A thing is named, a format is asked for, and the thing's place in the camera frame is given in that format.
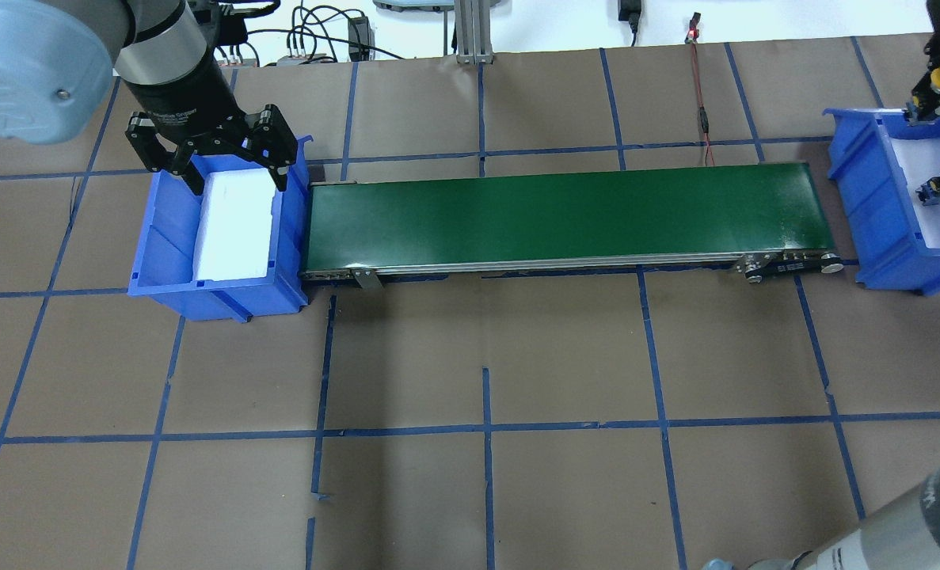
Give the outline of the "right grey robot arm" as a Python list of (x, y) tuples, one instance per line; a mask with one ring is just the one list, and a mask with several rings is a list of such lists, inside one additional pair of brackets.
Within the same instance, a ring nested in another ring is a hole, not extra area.
[[(927, 10), (933, 36), (925, 47), (928, 75), (912, 88), (910, 120), (940, 107), (940, 1)], [(940, 469), (856, 528), (795, 559), (763, 559), (752, 569), (940, 569)]]

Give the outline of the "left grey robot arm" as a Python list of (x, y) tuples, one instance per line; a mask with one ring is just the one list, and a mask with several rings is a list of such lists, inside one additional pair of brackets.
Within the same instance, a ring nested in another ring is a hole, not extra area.
[(114, 77), (138, 102), (125, 135), (151, 172), (201, 195), (197, 156), (267, 169), (279, 191), (300, 155), (280, 109), (239, 108), (214, 58), (278, 1), (0, 1), (0, 138), (48, 145), (85, 129)]

